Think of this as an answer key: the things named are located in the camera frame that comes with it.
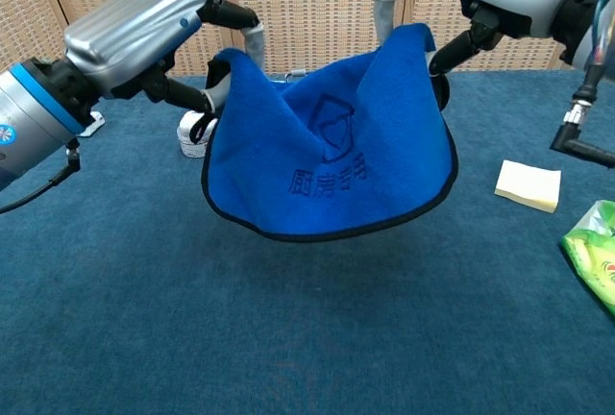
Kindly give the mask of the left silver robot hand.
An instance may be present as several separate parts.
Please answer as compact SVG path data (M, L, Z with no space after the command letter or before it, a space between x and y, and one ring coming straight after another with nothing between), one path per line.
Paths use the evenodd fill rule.
M175 53L203 24L253 28L256 13L227 0L109 0L68 26L65 57L69 98L90 110L102 98L129 100L139 92L157 103L213 112L202 91L167 77Z

